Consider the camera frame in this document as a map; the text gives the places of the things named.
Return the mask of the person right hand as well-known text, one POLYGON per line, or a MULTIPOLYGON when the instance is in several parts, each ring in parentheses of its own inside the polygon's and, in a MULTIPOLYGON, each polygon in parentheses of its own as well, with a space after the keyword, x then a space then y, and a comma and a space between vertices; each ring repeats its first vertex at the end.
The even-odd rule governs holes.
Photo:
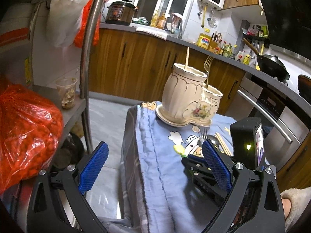
POLYGON ((292 207, 292 203, 290 199, 287 199, 287 198, 282 198, 281 201, 282 201, 283 209, 284 209, 284 217, 285 219, 287 219, 287 217, 289 216, 291 207, 292 207))

